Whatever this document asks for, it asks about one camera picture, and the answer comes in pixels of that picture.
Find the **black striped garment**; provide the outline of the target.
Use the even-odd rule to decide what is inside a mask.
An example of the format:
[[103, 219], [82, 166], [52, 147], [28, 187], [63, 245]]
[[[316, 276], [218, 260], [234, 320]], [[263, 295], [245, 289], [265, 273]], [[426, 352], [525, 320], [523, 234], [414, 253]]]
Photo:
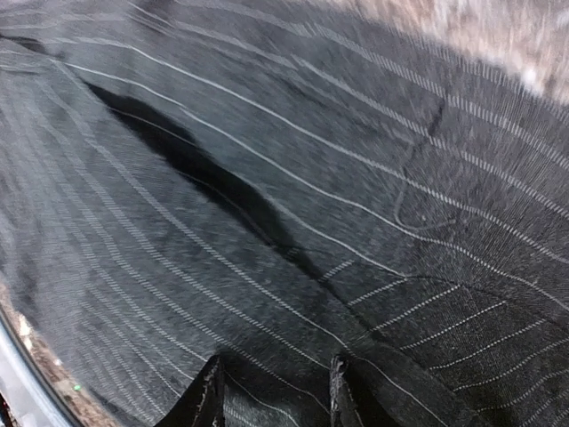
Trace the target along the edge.
[[1, 282], [122, 426], [565, 426], [568, 4], [4, 1]]

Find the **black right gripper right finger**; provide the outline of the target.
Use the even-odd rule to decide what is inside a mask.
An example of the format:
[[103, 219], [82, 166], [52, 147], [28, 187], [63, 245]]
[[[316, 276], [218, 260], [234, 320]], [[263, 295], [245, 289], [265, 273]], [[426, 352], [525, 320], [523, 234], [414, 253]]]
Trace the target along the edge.
[[386, 426], [387, 413], [349, 359], [334, 356], [330, 368], [331, 426]]

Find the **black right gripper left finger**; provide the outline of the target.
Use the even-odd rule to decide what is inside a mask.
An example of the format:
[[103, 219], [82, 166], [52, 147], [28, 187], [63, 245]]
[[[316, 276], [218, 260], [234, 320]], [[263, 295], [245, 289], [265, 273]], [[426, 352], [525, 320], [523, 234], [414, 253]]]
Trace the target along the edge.
[[224, 366], [214, 355], [156, 427], [224, 427], [224, 391]]

